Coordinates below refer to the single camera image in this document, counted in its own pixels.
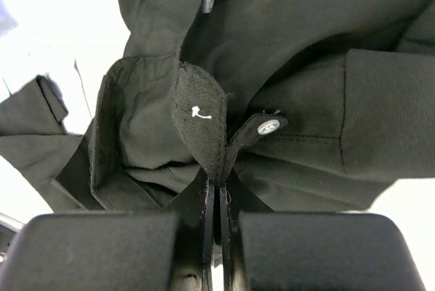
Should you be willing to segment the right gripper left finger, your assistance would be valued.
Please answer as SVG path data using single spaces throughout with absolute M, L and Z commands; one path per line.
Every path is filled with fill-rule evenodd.
M 161 211 L 175 217 L 161 290 L 212 290 L 215 186 L 204 171 Z

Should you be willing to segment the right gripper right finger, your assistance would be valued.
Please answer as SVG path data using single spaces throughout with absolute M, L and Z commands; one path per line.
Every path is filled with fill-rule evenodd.
M 272 209 L 258 198 L 232 171 L 220 188 L 220 230 L 225 290 L 248 290 L 239 216 L 269 213 Z

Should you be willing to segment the black shirt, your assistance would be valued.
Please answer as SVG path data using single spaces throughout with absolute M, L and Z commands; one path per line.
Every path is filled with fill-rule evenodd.
M 200 170 L 276 211 L 368 209 L 434 176 L 434 0 L 118 0 L 93 120 L 36 75 L 1 157 L 56 211 L 158 209 Z

